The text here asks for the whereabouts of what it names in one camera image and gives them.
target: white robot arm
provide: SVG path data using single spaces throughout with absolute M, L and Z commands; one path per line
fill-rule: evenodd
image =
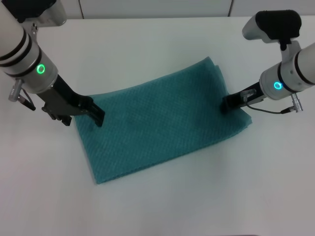
M 89 115 L 97 126 L 102 126 L 105 112 L 91 97 L 76 94 L 66 84 L 37 43 L 38 27 L 65 22 L 60 0 L 0 2 L 0 69 L 15 82 L 9 100 L 35 110 L 27 94 L 35 93 L 45 101 L 42 110 L 64 125 L 70 125 L 71 116 Z M 28 100 L 20 94 L 21 90 Z
M 301 25 L 300 16 L 292 10 L 260 11 L 247 22 L 243 28 L 244 38 L 279 42 L 282 61 L 265 70 L 256 84 L 225 97 L 221 105 L 223 112 L 261 102 L 266 97 L 280 100 L 288 96 L 292 97 L 292 107 L 270 113 L 303 110 L 296 94 L 315 85 L 315 43 L 301 49 L 298 41 L 291 41 L 299 36 Z

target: green led ring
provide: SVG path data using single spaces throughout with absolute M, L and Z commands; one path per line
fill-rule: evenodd
M 42 73 L 44 73 L 45 72 L 45 66 L 43 65 L 43 64 L 39 64 L 38 66 L 37 66 L 37 72 L 38 72 L 38 74 L 42 74 Z

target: folded towel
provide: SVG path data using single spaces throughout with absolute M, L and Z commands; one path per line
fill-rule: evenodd
M 220 112 L 228 93 L 210 58 L 131 88 L 92 95 L 105 112 L 97 127 L 76 125 L 96 180 L 103 183 L 228 139 L 251 124 L 237 109 Z

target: black cable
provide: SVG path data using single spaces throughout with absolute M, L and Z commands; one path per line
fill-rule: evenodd
M 234 4 L 234 0 L 231 0 L 230 9 L 229 9 L 229 11 L 228 11 L 227 16 L 231 16 L 231 12 L 232 12 L 232 8 L 233 8 L 233 4 Z
M 31 97 L 28 95 L 28 93 L 25 91 L 24 88 L 22 90 L 23 90 L 25 96 L 28 98 L 29 102 L 34 106 L 34 103 L 33 103 L 32 99 L 31 99 Z
M 82 19 L 84 19 L 84 15 L 83 15 L 83 11 L 82 11 L 82 6 L 81 6 L 81 0 L 78 0 L 78 2 L 79 2 L 79 7 L 80 7 Z
M 245 105 L 246 105 L 248 108 L 251 108 L 251 109 L 253 109 L 253 110 L 255 110 L 255 111 L 266 112 L 266 113 L 271 113 L 271 114 L 276 114 L 276 115 L 278 115 L 278 114 L 283 114 L 282 112 L 271 112 L 271 111 L 267 111 L 267 110 L 263 110 L 263 109 L 258 109 L 258 108 L 255 108 L 255 107 L 251 107 L 250 105 L 248 105 L 247 102 L 245 102 Z

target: white tabletop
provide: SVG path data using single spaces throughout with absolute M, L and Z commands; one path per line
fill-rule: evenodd
M 230 93 L 281 60 L 277 44 L 246 41 L 249 18 L 69 20 L 38 42 L 78 93 L 105 93 L 156 79 L 207 56 Z M 302 17 L 299 41 L 315 41 Z M 80 138 L 41 111 L 7 100 L 0 80 L 0 234 L 3 236 L 315 235 L 315 89 L 304 112 L 247 108 L 253 124 L 212 147 L 95 185 Z M 257 107 L 282 110 L 290 98 Z

